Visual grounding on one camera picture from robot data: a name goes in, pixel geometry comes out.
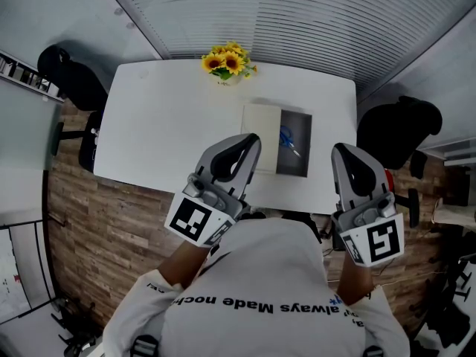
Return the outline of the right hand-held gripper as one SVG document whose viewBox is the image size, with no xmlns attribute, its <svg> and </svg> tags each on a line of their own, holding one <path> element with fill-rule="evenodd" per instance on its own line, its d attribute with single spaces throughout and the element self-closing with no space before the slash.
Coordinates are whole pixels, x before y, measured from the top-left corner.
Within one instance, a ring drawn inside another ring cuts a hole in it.
<svg viewBox="0 0 476 357">
<path fill-rule="evenodd" d="M 331 153 L 340 209 L 332 221 L 352 261 L 373 267 L 404 253 L 403 215 L 396 212 L 383 166 L 364 150 L 337 143 Z M 351 203 L 364 203 L 352 209 Z"/>
</svg>

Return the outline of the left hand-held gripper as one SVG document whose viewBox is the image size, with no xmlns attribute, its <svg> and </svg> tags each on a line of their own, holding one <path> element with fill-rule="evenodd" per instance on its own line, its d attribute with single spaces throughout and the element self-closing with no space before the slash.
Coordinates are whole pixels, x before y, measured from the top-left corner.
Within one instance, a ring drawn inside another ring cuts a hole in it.
<svg viewBox="0 0 476 357">
<path fill-rule="evenodd" d="M 234 135 L 208 147 L 177 192 L 170 206 L 165 228 L 191 244 L 211 248 L 250 211 L 242 196 L 252 180 L 261 153 L 255 133 Z M 227 183 L 221 187 L 206 182 Z"/>
</svg>

